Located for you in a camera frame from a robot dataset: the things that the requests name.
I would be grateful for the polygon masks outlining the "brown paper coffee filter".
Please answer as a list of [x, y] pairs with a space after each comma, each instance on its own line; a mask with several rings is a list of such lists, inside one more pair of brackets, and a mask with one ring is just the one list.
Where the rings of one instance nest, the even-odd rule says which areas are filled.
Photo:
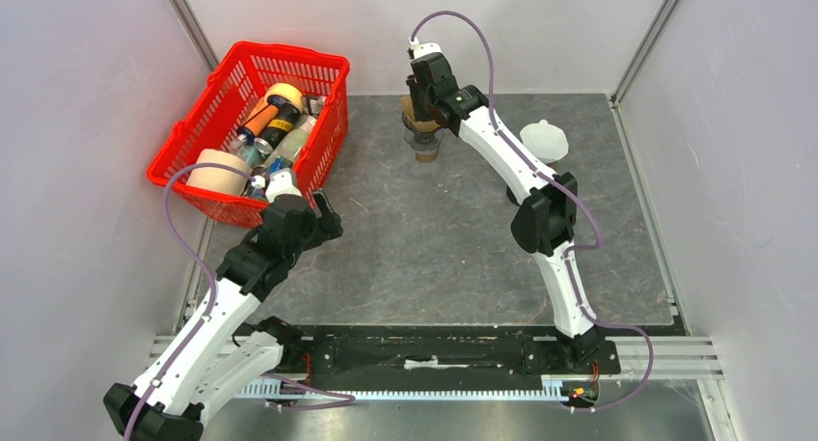
[[434, 133], [440, 129], [440, 126], [433, 120], [420, 121], [415, 117], [414, 107], [409, 95], [405, 95], [400, 99], [401, 104], [401, 120], [404, 126], [414, 133]]

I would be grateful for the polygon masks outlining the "grey transparent dripper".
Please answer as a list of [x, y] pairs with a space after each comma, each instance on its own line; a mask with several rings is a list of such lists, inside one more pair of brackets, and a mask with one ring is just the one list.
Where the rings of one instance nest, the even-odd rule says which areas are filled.
[[439, 133], [439, 130], [434, 133], [423, 134], [414, 133], [406, 128], [406, 132], [404, 133], [404, 141], [412, 150], [422, 150], [433, 147], [440, 148], [441, 134]]

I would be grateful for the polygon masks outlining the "white paper coffee filter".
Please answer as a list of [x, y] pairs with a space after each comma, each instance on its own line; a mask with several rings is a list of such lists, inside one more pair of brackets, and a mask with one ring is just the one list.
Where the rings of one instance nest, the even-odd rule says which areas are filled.
[[520, 138], [527, 150], [545, 164], [556, 163], [569, 152], [565, 132], [547, 120], [525, 125]]

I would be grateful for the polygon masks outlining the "brown wooden ring holder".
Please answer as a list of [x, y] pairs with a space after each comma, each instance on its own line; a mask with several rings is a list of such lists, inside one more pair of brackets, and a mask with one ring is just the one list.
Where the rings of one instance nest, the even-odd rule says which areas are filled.
[[548, 166], [557, 174], [561, 174], [565, 170], [565, 166], [561, 160], [549, 163]]

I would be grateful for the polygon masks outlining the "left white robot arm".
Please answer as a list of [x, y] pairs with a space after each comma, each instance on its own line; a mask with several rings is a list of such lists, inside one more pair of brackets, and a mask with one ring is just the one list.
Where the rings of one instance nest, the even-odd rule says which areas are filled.
[[296, 369], [303, 347], [277, 319], [226, 358], [228, 338], [282, 283], [301, 255], [341, 237], [326, 194], [281, 194], [260, 213], [210, 276], [202, 303], [163, 353], [131, 384], [115, 383], [103, 405], [125, 440], [199, 440], [215, 415], [263, 372]]

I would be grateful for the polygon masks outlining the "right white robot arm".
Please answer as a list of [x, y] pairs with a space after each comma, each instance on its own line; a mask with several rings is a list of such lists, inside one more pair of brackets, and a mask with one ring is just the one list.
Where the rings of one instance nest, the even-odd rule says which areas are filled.
[[416, 119], [451, 131], [506, 183], [518, 205], [512, 236], [535, 259], [554, 308], [559, 364], [568, 372], [582, 372], [594, 362], [604, 336], [586, 303], [575, 256], [576, 179], [556, 173], [529, 152], [476, 87], [460, 88], [448, 75], [425, 81], [411, 74], [406, 84]]

